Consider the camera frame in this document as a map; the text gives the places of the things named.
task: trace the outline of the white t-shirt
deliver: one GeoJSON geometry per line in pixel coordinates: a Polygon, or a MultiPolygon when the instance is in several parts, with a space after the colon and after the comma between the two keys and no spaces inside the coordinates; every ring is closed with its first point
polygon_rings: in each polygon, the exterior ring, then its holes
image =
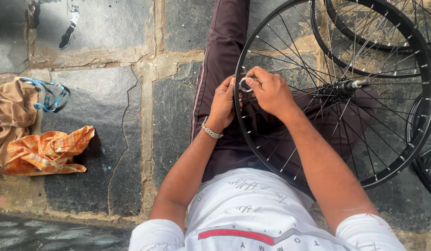
{"type": "Polygon", "coordinates": [[[308,213],[313,200],[279,176],[237,168],[200,185],[183,235],[170,220],[137,226],[129,251],[405,251],[380,217],[345,219],[336,237],[308,213]]]}

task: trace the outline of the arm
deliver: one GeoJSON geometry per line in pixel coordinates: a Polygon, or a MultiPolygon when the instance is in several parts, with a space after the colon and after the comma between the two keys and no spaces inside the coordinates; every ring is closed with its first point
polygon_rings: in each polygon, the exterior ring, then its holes
{"type": "MultiPolygon", "coordinates": [[[[232,98],[234,78],[226,78],[215,90],[206,127],[220,134],[234,118],[232,98]]],[[[199,134],[166,175],[155,198],[148,220],[167,219],[184,231],[186,209],[201,184],[203,172],[217,139],[205,130],[199,134]]]]}
{"type": "Polygon", "coordinates": [[[247,84],[259,105],[290,131],[308,185],[332,231],[335,233],[338,225],[352,215],[378,215],[350,168],[296,105],[285,80],[260,67],[252,68],[247,76],[256,78],[248,78],[247,84]]]}

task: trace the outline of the blue lanyard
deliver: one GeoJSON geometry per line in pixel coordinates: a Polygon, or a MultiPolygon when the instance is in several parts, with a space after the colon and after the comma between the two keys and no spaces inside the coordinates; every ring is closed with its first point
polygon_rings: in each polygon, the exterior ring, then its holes
{"type": "Polygon", "coordinates": [[[22,78],[22,77],[16,77],[17,80],[20,80],[22,82],[37,86],[45,91],[45,97],[44,97],[44,103],[36,103],[34,104],[34,108],[38,111],[46,111],[46,112],[52,112],[55,111],[61,102],[61,100],[65,97],[67,94],[67,90],[64,88],[64,86],[60,83],[47,83],[45,81],[39,80],[39,79],[32,79],[32,78],[22,78]],[[55,102],[53,103],[53,109],[49,110],[48,107],[50,107],[50,93],[47,91],[47,89],[44,87],[44,84],[50,84],[58,87],[61,89],[61,93],[58,95],[58,97],[55,99],[55,102]]]}

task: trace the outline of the silver bracelet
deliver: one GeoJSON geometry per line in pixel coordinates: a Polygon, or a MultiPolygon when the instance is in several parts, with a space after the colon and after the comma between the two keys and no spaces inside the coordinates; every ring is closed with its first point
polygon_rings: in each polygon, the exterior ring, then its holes
{"type": "Polygon", "coordinates": [[[213,132],[211,129],[205,127],[205,123],[206,123],[207,119],[208,119],[208,116],[205,117],[205,121],[203,121],[203,123],[202,123],[202,128],[205,129],[205,131],[209,134],[209,136],[216,138],[216,139],[223,137],[223,132],[222,132],[222,134],[217,134],[217,133],[213,132]]]}

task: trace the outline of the plaid fabric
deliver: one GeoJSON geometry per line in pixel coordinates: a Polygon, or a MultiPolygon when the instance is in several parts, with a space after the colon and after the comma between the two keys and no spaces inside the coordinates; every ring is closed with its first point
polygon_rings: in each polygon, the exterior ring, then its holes
{"type": "Polygon", "coordinates": [[[52,131],[18,139],[8,145],[11,159],[0,169],[0,175],[85,172],[83,165],[73,164],[73,156],[82,153],[94,135],[95,128],[86,125],[72,134],[52,131]]]}

